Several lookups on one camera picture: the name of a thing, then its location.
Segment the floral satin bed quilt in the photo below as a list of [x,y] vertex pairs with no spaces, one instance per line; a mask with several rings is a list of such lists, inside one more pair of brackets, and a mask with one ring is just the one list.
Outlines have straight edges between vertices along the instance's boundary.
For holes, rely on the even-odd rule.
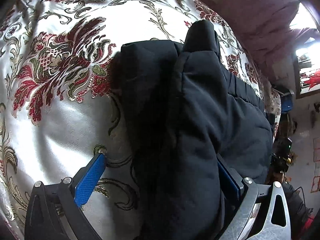
[[199,0],[10,0],[1,10],[1,220],[15,239],[24,237],[34,183],[73,176],[98,152],[108,154],[108,167],[83,212],[102,239],[138,235],[138,191],[110,62],[129,42],[183,42],[201,19],[217,31],[224,67],[280,116],[279,94],[228,23]]

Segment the blue bag by bed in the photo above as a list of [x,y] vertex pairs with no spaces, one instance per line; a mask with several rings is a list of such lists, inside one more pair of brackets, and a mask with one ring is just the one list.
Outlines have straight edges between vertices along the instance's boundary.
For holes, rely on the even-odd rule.
[[293,90],[283,86],[275,86],[274,90],[280,95],[281,113],[290,112],[293,109],[293,97],[295,95]]

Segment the pink window curtain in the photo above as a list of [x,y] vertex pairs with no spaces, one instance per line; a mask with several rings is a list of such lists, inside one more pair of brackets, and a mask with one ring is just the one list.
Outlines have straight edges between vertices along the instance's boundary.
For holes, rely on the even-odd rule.
[[291,27],[299,0],[200,0],[233,29],[262,73],[276,79],[273,65],[306,44],[319,41],[315,27]]

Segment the window with dark frame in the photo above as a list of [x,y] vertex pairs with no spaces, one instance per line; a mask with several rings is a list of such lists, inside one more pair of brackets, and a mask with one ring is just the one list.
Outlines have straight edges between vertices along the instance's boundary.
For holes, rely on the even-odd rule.
[[293,54],[296,98],[319,93],[319,41],[309,38]]

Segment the dark navy padded jacket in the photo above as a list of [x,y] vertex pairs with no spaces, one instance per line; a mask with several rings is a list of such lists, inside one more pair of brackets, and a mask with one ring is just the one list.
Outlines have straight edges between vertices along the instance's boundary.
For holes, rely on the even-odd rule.
[[142,205],[140,239],[210,239],[218,233],[217,155],[263,183],[272,128],[251,86],[228,71],[211,22],[184,43],[132,42],[111,62]]

